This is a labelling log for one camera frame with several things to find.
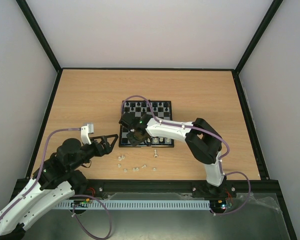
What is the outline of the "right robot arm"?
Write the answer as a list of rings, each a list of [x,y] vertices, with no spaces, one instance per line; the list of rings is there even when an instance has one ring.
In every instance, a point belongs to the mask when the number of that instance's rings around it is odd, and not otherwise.
[[[206,184],[203,191],[219,196],[226,189],[227,177],[222,169],[222,137],[202,118],[193,122],[164,120],[145,114],[124,113],[119,124],[128,130],[127,138],[135,147],[150,138],[166,138],[186,143],[193,157],[203,164]]]

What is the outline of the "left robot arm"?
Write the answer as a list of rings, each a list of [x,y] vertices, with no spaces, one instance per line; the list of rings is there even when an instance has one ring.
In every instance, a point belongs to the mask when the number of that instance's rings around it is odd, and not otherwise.
[[[117,139],[117,134],[92,137],[87,144],[66,139],[0,210],[0,240],[21,240],[37,220],[68,198],[92,200],[86,194],[88,180],[78,168],[86,168],[94,157],[110,154]]]

